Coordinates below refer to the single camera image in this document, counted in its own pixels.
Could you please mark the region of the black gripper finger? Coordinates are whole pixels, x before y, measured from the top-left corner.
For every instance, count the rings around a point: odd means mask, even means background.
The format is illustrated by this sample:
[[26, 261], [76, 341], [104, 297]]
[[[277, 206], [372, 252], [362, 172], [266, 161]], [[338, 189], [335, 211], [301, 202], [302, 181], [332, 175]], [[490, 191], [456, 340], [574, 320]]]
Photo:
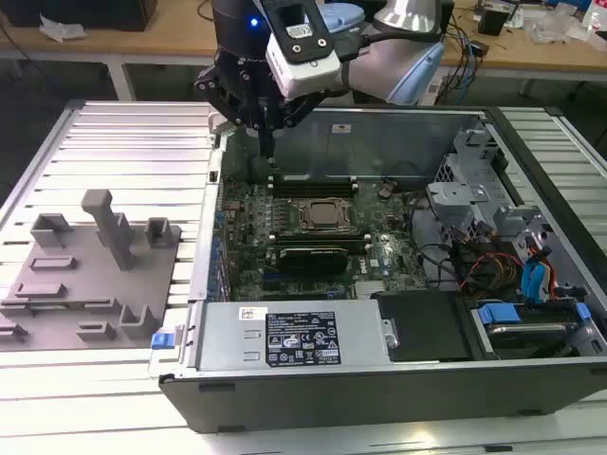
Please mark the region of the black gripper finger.
[[275, 135], [297, 126], [313, 109], [313, 96], [277, 101], [267, 107], [267, 158], [274, 156]]
[[228, 74], [220, 67], [209, 67], [199, 73], [194, 88], [224, 118], [235, 126], [251, 130], [257, 136], [259, 154], [267, 157], [265, 112], [248, 69], [236, 69]]

